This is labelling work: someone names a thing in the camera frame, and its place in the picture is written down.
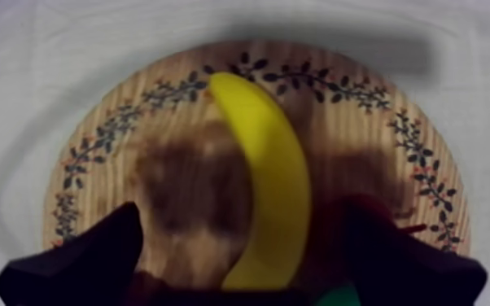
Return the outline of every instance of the yellow banana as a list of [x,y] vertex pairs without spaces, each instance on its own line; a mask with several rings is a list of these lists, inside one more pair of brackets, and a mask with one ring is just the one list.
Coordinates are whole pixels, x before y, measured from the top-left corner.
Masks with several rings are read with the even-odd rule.
[[237,138],[252,175],[249,241],[225,289],[280,289],[298,269],[308,237],[311,194],[304,153],[281,108],[255,85],[215,73],[209,90]]

